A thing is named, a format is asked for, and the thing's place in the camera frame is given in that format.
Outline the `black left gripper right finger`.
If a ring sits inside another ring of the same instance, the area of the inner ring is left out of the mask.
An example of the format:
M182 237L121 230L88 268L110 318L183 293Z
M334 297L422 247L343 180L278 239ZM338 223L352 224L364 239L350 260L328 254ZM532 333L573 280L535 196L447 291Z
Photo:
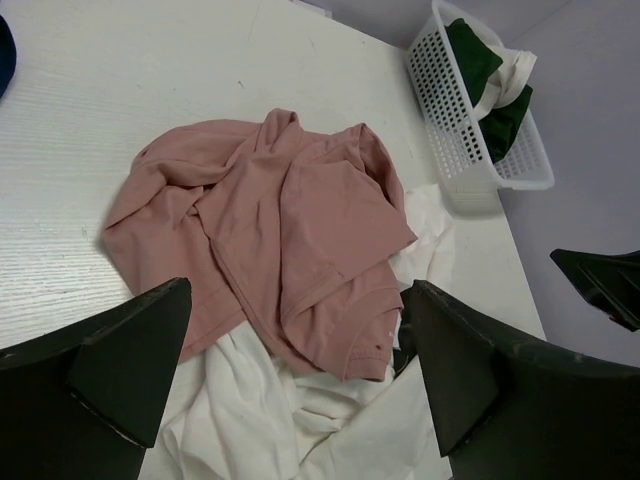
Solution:
M434 284L404 294L456 479L635 479L639 371L552 345Z

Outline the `pink t shirt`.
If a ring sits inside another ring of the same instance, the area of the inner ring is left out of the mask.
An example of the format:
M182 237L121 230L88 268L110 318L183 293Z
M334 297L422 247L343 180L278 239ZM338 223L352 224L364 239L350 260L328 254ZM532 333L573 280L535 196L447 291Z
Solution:
M370 128L314 133L281 109L153 140L102 232L132 293L190 281L182 359L249 323L299 374L376 382L403 306L390 259L415 239L393 162Z

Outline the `white black print t shirt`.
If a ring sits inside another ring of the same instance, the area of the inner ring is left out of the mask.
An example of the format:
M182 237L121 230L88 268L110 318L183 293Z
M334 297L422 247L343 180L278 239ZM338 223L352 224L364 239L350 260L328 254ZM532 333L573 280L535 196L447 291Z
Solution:
M512 104L523 92L537 61L534 53L505 48L494 33L488 35L487 32L487 29L481 30L477 35L502 64L489 76L482 96L474 106L477 120L485 118L492 110Z

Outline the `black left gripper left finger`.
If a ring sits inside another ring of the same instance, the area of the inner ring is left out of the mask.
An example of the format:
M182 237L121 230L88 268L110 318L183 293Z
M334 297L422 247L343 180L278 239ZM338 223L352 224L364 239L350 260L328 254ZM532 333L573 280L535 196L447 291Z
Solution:
M154 447L191 313L174 278L1 352L4 479L135 479Z

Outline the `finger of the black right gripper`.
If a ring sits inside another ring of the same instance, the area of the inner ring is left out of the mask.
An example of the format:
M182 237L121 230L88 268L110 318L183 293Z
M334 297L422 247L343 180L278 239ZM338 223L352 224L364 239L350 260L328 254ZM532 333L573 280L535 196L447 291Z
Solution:
M580 296L629 331L639 330L639 252L601 255L556 249L550 258Z

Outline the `white red print t shirt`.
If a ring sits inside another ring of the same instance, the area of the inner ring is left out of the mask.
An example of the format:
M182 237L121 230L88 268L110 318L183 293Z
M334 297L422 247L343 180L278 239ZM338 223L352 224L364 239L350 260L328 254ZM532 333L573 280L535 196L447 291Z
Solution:
M406 350L407 323L393 335L396 359L379 382L297 375L241 325L204 356L192 405L163 429L183 479L405 479L429 432L426 395Z

